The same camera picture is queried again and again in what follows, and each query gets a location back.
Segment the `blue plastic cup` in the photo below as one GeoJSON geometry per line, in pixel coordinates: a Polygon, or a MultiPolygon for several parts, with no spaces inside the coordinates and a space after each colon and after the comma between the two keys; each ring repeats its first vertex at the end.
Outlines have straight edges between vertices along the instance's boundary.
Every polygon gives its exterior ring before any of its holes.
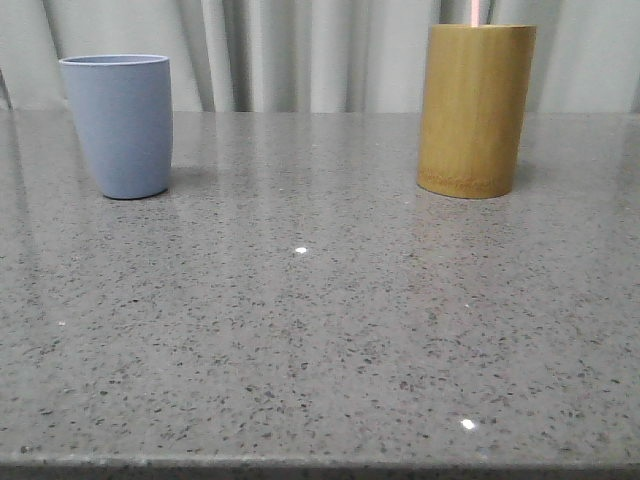
{"type": "Polygon", "coordinates": [[[170,59],[75,56],[59,65],[76,132],[101,193],[132,200],[166,191],[173,152],[170,59]]]}

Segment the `pink chopstick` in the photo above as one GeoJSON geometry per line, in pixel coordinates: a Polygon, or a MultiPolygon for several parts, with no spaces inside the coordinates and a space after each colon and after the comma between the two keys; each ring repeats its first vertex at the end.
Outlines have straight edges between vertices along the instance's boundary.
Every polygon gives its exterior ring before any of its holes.
{"type": "Polygon", "coordinates": [[[470,1],[470,25],[477,28],[480,25],[480,0],[470,1]]]}

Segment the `white pleated curtain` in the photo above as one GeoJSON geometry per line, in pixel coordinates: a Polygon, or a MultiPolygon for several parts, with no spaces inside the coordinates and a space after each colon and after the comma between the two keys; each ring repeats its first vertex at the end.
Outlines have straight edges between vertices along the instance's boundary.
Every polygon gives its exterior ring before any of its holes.
{"type": "MultiPolygon", "coordinates": [[[[537,29],[530,111],[638,111],[637,2],[480,6],[537,29]]],[[[5,1],[1,106],[62,109],[63,58],[157,54],[178,111],[410,113],[431,26],[469,21],[470,1],[5,1]]]]}

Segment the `bamboo cylindrical holder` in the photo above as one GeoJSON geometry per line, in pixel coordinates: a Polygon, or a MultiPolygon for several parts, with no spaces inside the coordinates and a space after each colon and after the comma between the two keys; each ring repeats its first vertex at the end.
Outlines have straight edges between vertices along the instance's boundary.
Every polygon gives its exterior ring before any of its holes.
{"type": "Polygon", "coordinates": [[[535,50],[533,25],[431,27],[418,185],[455,198],[513,188],[535,50]]]}

